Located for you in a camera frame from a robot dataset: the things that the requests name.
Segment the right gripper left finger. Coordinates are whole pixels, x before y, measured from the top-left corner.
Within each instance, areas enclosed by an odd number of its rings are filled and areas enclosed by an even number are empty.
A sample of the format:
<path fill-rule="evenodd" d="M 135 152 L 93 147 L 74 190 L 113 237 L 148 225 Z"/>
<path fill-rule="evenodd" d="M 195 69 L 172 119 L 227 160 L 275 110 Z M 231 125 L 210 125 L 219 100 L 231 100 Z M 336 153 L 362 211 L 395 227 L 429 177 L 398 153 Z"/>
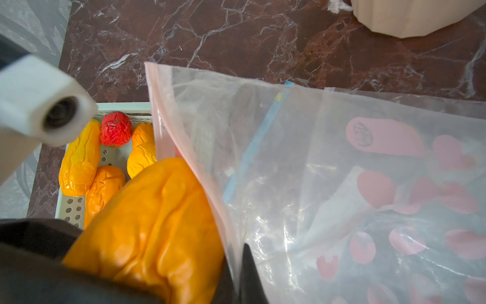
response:
<path fill-rule="evenodd" d="M 221 303 L 239 303 L 239 295 L 234 288 L 230 267 L 226 259 L 224 260 L 224 269 L 221 272 Z"/>

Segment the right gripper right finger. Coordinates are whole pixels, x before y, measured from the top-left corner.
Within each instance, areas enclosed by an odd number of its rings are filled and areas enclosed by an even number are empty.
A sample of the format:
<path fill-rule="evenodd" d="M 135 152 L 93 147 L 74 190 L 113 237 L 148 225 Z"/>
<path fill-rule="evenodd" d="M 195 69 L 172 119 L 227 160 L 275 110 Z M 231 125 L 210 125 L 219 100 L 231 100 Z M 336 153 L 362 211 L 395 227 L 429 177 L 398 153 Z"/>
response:
<path fill-rule="evenodd" d="M 269 304 L 248 244 L 244 245 L 239 283 L 239 303 Z"/>

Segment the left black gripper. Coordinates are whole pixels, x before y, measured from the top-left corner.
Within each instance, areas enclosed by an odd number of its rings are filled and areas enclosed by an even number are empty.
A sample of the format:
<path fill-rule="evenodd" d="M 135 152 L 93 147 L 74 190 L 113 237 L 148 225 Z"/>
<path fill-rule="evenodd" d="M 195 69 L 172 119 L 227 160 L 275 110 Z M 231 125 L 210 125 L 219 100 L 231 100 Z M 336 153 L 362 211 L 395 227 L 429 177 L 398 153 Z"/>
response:
<path fill-rule="evenodd" d="M 80 234 L 63 220 L 1 220 L 1 303 L 160 303 L 147 292 L 64 266 Z"/>

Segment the clear zip-top bag pink zipper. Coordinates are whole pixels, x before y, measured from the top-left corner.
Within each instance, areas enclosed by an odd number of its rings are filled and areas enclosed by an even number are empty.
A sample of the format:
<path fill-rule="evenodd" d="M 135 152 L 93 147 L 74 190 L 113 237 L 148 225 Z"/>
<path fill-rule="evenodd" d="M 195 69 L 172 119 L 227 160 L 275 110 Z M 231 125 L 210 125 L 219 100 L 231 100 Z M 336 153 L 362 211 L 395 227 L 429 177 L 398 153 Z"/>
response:
<path fill-rule="evenodd" d="M 234 288 L 269 303 L 484 303 L 485 118 L 430 96 L 146 63 L 157 156 L 187 162 Z"/>

